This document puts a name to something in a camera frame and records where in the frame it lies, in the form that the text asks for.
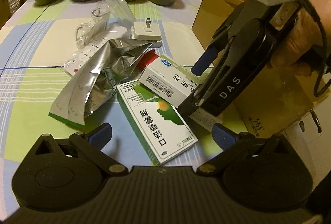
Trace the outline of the person's right hand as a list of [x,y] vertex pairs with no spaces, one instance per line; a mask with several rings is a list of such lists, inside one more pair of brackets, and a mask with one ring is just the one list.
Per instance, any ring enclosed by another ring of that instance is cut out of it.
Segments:
[[[310,0],[310,2],[317,10],[330,44],[330,0]],[[310,77],[311,67],[307,63],[300,62],[299,58],[314,44],[322,43],[318,25],[305,9],[301,9],[294,28],[275,50],[267,68]]]

